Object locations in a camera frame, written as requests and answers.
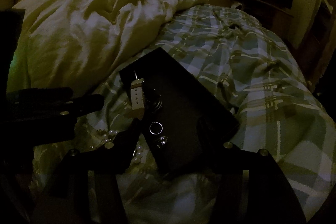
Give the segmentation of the black jewelry tray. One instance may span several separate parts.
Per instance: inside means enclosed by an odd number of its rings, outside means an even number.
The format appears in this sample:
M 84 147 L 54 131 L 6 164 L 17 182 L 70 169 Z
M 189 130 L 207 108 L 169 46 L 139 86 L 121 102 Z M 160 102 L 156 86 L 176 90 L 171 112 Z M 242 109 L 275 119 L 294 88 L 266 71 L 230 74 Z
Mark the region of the black jewelry tray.
M 228 108 L 162 48 L 120 71 L 125 88 L 135 74 L 143 79 L 143 135 L 152 150 L 214 148 L 237 133 L 239 121 Z

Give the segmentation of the white crumpled duvet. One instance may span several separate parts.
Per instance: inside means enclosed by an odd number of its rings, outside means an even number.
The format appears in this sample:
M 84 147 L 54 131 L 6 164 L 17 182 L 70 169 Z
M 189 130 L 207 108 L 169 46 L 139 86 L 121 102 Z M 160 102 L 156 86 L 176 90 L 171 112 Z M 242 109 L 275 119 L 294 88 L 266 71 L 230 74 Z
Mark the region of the white crumpled duvet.
M 120 64 L 155 41 L 179 10 L 207 0 L 22 0 L 22 32 L 7 91 L 94 90 Z

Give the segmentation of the plaid blue-green bedsheet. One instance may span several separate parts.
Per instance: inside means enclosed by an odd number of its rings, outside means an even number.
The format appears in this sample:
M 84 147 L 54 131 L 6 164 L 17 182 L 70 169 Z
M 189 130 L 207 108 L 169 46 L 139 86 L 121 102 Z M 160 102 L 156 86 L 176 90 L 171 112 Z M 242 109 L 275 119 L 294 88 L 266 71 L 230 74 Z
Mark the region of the plaid blue-green bedsheet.
M 335 123 L 284 42 L 245 12 L 198 5 L 177 12 L 137 57 L 159 47 L 231 109 L 238 147 L 270 151 L 306 219 L 335 223 Z M 132 223 L 207 222 L 214 192 L 205 176 L 159 178 L 144 138 L 136 155 L 118 177 Z

